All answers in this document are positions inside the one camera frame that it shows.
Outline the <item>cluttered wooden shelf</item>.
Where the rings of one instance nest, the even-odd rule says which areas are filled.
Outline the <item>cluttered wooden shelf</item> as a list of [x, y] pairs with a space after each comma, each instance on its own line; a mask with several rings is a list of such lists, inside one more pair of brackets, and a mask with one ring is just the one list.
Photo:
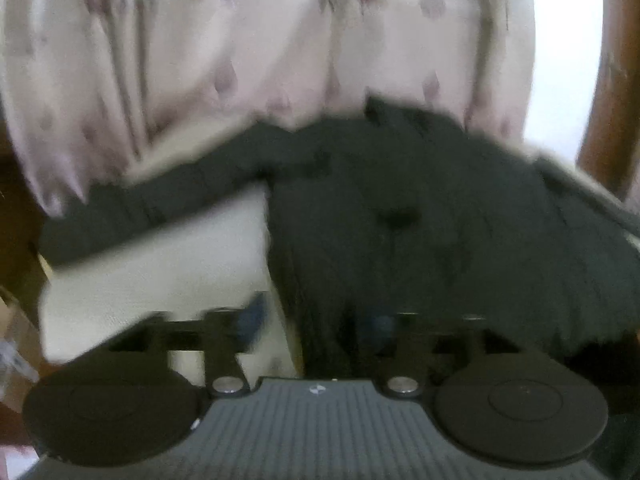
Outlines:
[[22, 408], [39, 378], [38, 301], [47, 278], [38, 258], [40, 212], [17, 161], [1, 157], [1, 477], [32, 458]]

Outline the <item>floral beige curtain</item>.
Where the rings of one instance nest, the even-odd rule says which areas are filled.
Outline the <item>floral beige curtain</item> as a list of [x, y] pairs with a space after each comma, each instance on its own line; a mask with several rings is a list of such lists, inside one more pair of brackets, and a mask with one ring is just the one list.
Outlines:
[[1, 102], [51, 216], [185, 122], [295, 126], [367, 96], [521, 136], [534, 0], [1, 0]]

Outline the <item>black jacket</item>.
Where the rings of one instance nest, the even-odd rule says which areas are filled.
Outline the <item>black jacket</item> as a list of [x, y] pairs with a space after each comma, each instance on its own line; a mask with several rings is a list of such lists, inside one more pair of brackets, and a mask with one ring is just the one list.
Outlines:
[[552, 356], [638, 330], [632, 214], [548, 160], [379, 99], [295, 132], [260, 122], [149, 180], [97, 185], [46, 223], [40, 249], [76, 263], [256, 182], [269, 272], [310, 377], [369, 374], [399, 313], [478, 315]]

